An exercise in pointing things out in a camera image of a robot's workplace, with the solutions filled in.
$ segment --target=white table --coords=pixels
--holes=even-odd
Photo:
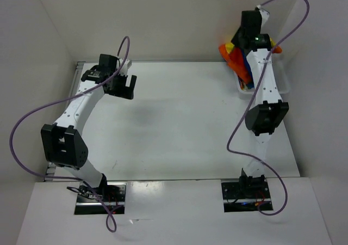
[[[84,64],[83,72],[93,65]],[[108,180],[237,178],[249,158],[226,150],[247,102],[239,99],[231,69],[222,62],[134,62],[134,100],[106,95],[90,115],[83,139],[89,159]],[[232,147],[253,153],[244,123]],[[281,176],[298,177],[281,123],[267,162]],[[57,168],[56,175],[69,175]],[[266,171],[267,177],[274,177]]]
[[[126,210],[116,215],[115,234],[106,215],[74,215],[77,182],[36,183],[17,245],[331,244],[308,178],[284,178],[289,191],[285,210],[273,217],[259,212],[223,212],[219,180],[129,182]],[[284,192],[269,179],[272,204]]]

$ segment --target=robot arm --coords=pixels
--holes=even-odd
[[[101,54],[99,64],[82,76],[77,94],[109,78],[116,70],[117,62],[119,62],[117,57]],[[41,129],[46,160],[58,167],[64,167],[73,176],[86,181],[101,196],[107,188],[107,179],[88,160],[88,148],[81,134],[89,115],[104,94],[133,99],[136,76],[132,75],[130,86],[126,86],[127,71],[130,66],[131,61],[126,60],[114,79],[72,100],[64,113],[52,125],[45,124]]]
[[[269,18],[269,13],[257,6],[253,11],[243,11],[241,25],[232,43],[243,50],[250,65],[254,84],[258,84],[264,64],[267,61],[265,74],[256,93],[254,106],[245,117],[245,125],[255,135],[256,155],[266,159],[266,150],[271,135],[286,115],[289,105],[283,102],[278,92],[272,68],[272,60],[266,60],[272,49],[268,34],[261,34],[261,27]],[[247,175],[260,176],[264,172],[263,165],[252,160],[245,168]]]

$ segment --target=plastic container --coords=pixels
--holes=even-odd
[[[285,74],[284,66],[280,60],[277,60],[274,58],[272,59],[272,63],[273,63],[272,67],[273,67],[274,77],[275,77],[275,80],[277,83],[277,88],[278,88],[279,94],[280,95],[287,94],[288,92],[290,92],[290,84],[289,84],[289,80]],[[255,89],[253,88],[253,89],[242,90],[240,85],[239,85],[237,74],[234,73],[234,75],[235,75],[235,80],[237,83],[239,98],[241,98],[242,100],[245,100],[245,101],[250,101],[251,96],[254,93]]]

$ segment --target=purple cable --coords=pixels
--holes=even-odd
[[[13,156],[13,158],[15,159],[15,161],[18,163],[18,165],[23,169],[25,170],[26,172],[32,174],[32,175],[35,175],[37,177],[42,177],[42,178],[49,178],[49,179],[64,179],[64,180],[74,180],[74,181],[82,181],[84,184],[86,184],[86,186],[92,191],[92,193],[97,197],[97,200],[102,204],[103,208],[106,210],[107,214],[108,214],[108,218],[110,217],[111,220],[113,221],[114,223],[114,227],[115,229],[111,229],[109,227],[109,224],[108,224],[108,218],[107,218],[107,229],[110,231],[110,232],[116,232],[117,230],[117,224],[116,224],[116,221],[115,221],[115,218],[112,214],[112,212],[109,211],[109,209],[107,208],[107,206],[105,205],[105,203],[99,198],[99,196],[97,195],[97,193],[95,192],[95,190],[85,181],[83,181],[82,179],[79,179],[79,178],[76,178],[76,177],[62,177],[62,176],[48,176],[48,175],[44,175],[44,174],[40,174],[40,173],[36,173],[30,169],[28,169],[17,157],[16,155],[16,152],[14,150],[14,147],[13,147],[13,137],[14,137],[14,134],[18,128],[18,126],[21,124],[21,122],[24,121],[25,118],[27,118],[28,116],[32,115],[33,113],[36,113],[37,111],[40,111],[42,109],[45,109],[47,107],[50,107],[52,105],[57,105],[59,103],[62,103],[62,102],[66,102],[66,101],[70,101],[70,100],[73,100],[73,99],[76,99],[76,98],[79,98],[81,97],[82,95],[84,94],[87,94],[101,86],[103,86],[104,84],[108,83],[111,79],[113,79],[119,72],[120,70],[122,69],[122,67],[124,66],[127,58],[128,58],[128,53],[129,53],[129,46],[131,44],[131,40],[129,39],[128,36],[125,36],[122,40],[122,43],[120,45],[120,48],[117,52],[117,56],[120,55],[120,52],[121,52],[121,49],[123,47],[123,44],[124,42],[127,40],[127,49],[126,49],[126,54],[125,54],[125,57],[123,58],[123,61],[121,63],[121,65],[119,66],[119,68],[108,78],[106,79],[104,82],[80,93],[80,94],[77,94],[77,95],[74,95],[74,96],[71,96],[71,97],[68,97],[68,98],[65,98],[65,99],[62,99],[62,100],[58,100],[58,101],[54,101],[54,102],[51,102],[51,103],[48,103],[46,105],[43,105],[43,106],[40,106],[30,112],[28,112],[27,114],[25,114],[22,118],[20,118],[18,120],[18,122],[15,124],[15,126],[13,127],[12,131],[11,131],[11,134],[10,134],[10,140],[9,140],[9,144],[10,144],[10,151],[11,151],[11,154]]]
[[[270,3],[270,2],[273,2],[273,1],[274,1],[274,0],[268,0],[267,2],[264,2],[264,3],[261,4],[261,5],[266,5],[266,4],[268,4],[268,3]],[[245,152],[231,150],[231,149],[229,148],[229,146],[230,146],[231,141],[232,141],[233,137],[235,136],[237,130],[239,129],[241,123],[242,123],[243,120],[245,119],[245,116],[246,116],[247,112],[249,111],[249,109],[250,109],[250,107],[251,107],[253,101],[255,100],[256,93],[257,93],[257,91],[258,91],[259,88],[260,88],[261,81],[262,81],[262,79],[263,79],[263,77],[264,77],[264,74],[265,74],[265,70],[266,70],[266,66],[267,66],[267,61],[268,61],[268,59],[271,57],[272,52],[273,52],[274,49],[275,49],[278,45],[280,45],[286,38],[288,38],[289,36],[291,36],[291,35],[294,33],[294,31],[296,31],[296,30],[303,24],[303,22],[305,21],[305,19],[307,18],[308,13],[309,13],[309,2],[308,2],[308,0],[304,0],[304,2],[306,3],[306,6],[307,6],[306,14],[304,15],[304,17],[303,17],[303,19],[301,20],[301,22],[300,22],[290,33],[288,33],[286,36],[284,36],[284,37],[272,48],[272,50],[268,53],[268,55],[267,55],[267,57],[266,57],[266,60],[265,60],[266,63],[264,64],[263,69],[262,69],[262,73],[261,73],[261,75],[260,75],[260,80],[259,80],[259,82],[258,82],[257,85],[256,85],[256,88],[255,88],[255,91],[254,91],[254,93],[253,93],[253,95],[252,95],[252,97],[251,97],[251,100],[250,100],[248,106],[246,107],[243,116],[240,118],[240,120],[239,120],[237,126],[236,126],[235,129],[233,130],[233,132],[232,132],[232,134],[231,134],[231,136],[230,136],[230,138],[229,138],[229,140],[228,140],[228,142],[227,142],[227,151],[229,151],[229,152],[231,152],[231,153],[233,153],[233,154],[239,154],[239,155],[244,155],[244,156],[248,156],[248,157],[254,158],[255,160],[257,160],[257,161],[259,161],[260,163],[262,163],[263,165],[265,165],[267,168],[269,168],[269,169],[278,177],[278,179],[280,180],[280,182],[281,182],[281,184],[282,184],[282,186],[283,186],[283,188],[284,188],[284,192],[285,192],[285,201],[284,201],[283,206],[282,206],[278,211],[273,212],[273,213],[265,213],[265,212],[263,212],[263,211],[260,210],[260,206],[262,206],[262,205],[265,204],[265,203],[261,203],[260,205],[257,206],[257,210],[258,210],[261,214],[267,215],[267,216],[273,216],[273,215],[277,215],[277,214],[281,213],[281,212],[284,210],[284,208],[286,207],[287,203],[288,203],[288,190],[287,190],[287,188],[286,188],[286,186],[285,186],[285,184],[284,184],[284,181],[282,180],[282,178],[280,177],[280,175],[279,175],[278,172],[276,172],[271,166],[269,166],[266,162],[262,161],[260,158],[256,157],[255,155],[252,155],[252,154],[247,154],[247,153],[245,153]]]

